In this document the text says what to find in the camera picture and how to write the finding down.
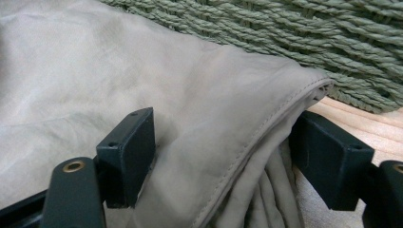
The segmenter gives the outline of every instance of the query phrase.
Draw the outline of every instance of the fabric seam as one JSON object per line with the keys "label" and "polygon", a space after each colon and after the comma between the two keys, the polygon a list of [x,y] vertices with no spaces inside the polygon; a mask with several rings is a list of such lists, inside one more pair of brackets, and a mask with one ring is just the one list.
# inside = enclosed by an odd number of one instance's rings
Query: fabric seam
{"label": "fabric seam", "polygon": [[284,103],[282,103],[268,118],[266,118],[263,123],[258,127],[258,129],[252,134],[251,136],[251,140],[249,142],[246,143],[246,145],[243,147],[243,149],[238,153],[237,157],[234,159],[234,161],[228,166],[227,170],[225,171],[225,174],[221,177],[219,183],[216,185],[216,187],[213,190],[213,193],[211,194],[210,199],[207,201],[207,203],[203,206],[203,208],[201,209],[201,211],[199,212],[199,214],[196,216],[196,218],[194,219],[191,228],[194,228],[197,221],[199,220],[199,218],[202,216],[202,213],[205,211],[205,209],[211,204],[210,202],[213,200],[214,196],[216,196],[216,193],[218,192],[218,189],[221,186],[221,183],[226,180],[226,177],[229,174],[229,171],[233,168],[233,166],[235,165],[235,163],[237,163],[237,161],[240,159],[241,155],[244,154],[247,151],[247,148],[250,146],[250,143],[252,143],[255,139],[255,136],[262,130],[262,128],[273,118],[273,116],[275,116],[279,111],[281,111],[281,109],[286,106],[287,104],[289,104],[297,95],[299,95],[302,91],[304,91],[307,87],[319,83],[321,81],[326,81],[329,80],[329,78],[322,78],[316,81],[311,82],[310,84],[306,85],[304,88],[300,89],[298,92],[294,93],[294,95],[292,95],[287,101],[285,101]]}

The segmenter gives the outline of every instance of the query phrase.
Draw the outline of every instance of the brass grommet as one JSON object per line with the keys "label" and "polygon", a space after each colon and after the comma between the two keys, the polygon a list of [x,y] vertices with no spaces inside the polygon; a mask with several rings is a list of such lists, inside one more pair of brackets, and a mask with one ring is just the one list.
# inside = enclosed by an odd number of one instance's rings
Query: brass grommet
{"label": "brass grommet", "polygon": [[63,172],[73,173],[75,171],[78,171],[78,170],[84,168],[85,165],[86,164],[81,160],[72,161],[72,162],[66,164],[65,167],[63,167]]}
{"label": "brass grommet", "polygon": [[402,164],[402,163],[396,163],[396,164],[393,166],[393,168],[394,168],[397,172],[403,174],[403,164]]}

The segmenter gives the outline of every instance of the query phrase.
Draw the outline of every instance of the braided rope mat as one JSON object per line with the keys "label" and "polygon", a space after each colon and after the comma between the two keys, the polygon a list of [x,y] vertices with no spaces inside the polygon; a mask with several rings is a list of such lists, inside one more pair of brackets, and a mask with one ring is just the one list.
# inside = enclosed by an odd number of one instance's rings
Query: braided rope mat
{"label": "braided rope mat", "polygon": [[319,67],[330,96],[374,112],[403,106],[403,2],[101,0],[170,29]]}

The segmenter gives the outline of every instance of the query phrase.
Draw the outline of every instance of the beige fabric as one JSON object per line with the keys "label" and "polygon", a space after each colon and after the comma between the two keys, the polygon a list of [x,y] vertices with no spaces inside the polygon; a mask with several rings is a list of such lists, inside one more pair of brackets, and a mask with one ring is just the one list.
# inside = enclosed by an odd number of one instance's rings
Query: beige fabric
{"label": "beige fabric", "polygon": [[8,0],[0,16],[0,207],[153,106],[155,165],[134,210],[107,212],[109,227],[301,225],[277,151],[327,92],[320,71],[93,1]]}

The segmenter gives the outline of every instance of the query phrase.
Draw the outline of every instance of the wooden surface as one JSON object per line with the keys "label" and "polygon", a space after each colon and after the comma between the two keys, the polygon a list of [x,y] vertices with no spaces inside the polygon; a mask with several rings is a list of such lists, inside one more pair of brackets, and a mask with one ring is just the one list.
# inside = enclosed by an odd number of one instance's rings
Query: wooden surface
{"label": "wooden surface", "polygon": [[403,161],[403,108],[375,115],[325,97],[309,110],[373,147],[374,164],[385,160]]}

